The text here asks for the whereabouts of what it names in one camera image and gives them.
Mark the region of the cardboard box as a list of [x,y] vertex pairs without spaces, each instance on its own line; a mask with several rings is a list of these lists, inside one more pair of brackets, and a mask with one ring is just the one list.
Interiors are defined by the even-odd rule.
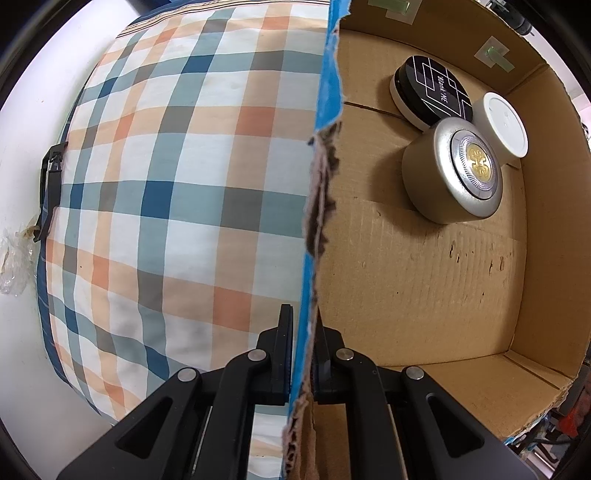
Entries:
[[[425,131],[390,81],[413,55],[446,66],[472,107],[501,95],[526,128],[528,153],[520,169],[499,164],[489,218],[435,223],[405,189],[403,153]],[[334,1],[313,143],[284,477],[322,479],[318,325],[379,367],[422,368],[512,450],[565,399],[590,342],[590,150],[558,75],[476,1],[423,1],[406,15],[391,1]]]

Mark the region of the silver round tin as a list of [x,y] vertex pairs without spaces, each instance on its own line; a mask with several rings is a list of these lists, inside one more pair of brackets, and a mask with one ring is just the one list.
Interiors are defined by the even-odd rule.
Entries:
[[438,224],[489,218],[503,195],[491,147],[472,123],[458,117],[439,121],[406,147],[402,176],[414,206]]

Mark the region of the black round tin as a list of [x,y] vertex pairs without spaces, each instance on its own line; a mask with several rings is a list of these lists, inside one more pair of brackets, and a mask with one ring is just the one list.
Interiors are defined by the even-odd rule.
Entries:
[[410,56],[394,72],[390,93],[402,115],[421,131],[446,118],[473,120],[472,102],[460,80],[427,56]]

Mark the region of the plaid tablecloth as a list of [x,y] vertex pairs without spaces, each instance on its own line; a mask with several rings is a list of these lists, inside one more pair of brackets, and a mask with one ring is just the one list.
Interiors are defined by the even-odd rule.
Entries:
[[[297,329],[328,24],[325,1],[166,1],[85,81],[38,308],[56,375],[108,431],[179,370],[254,349],[281,305]],[[256,406],[245,479],[281,477],[288,415],[290,397]]]

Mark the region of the crumpled clear plastic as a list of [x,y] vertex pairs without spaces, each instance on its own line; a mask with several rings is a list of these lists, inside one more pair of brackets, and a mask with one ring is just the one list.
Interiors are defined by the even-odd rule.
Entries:
[[35,233],[34,224],[19,231],[4,229],[1,233],[0,288],[3,295],[17,297],[27,287],[35,286],[38,259]]

